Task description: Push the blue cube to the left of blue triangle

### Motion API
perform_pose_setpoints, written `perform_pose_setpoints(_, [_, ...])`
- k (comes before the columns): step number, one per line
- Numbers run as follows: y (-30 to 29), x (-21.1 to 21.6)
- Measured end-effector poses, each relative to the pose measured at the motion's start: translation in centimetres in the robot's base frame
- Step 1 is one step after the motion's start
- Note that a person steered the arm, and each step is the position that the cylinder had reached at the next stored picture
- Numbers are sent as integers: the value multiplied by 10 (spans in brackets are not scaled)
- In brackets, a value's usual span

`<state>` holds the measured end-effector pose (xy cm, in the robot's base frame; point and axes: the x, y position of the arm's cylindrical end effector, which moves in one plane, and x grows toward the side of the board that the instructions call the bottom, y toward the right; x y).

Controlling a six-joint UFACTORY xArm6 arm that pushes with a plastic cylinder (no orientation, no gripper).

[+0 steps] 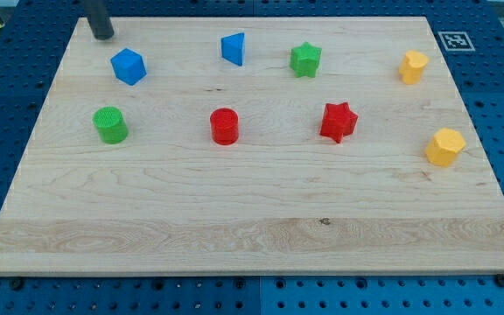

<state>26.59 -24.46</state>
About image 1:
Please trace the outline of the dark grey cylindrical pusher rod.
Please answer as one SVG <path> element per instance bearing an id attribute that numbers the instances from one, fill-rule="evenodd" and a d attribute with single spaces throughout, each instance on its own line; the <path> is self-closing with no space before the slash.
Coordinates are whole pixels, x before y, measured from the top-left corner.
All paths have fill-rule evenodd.
<path id="1" fill-rule="evenodd" d="M 107 6 L 103 0 L 80 0 L 93 36 L 97 40 L 111 39 L 115 35 Z"/>

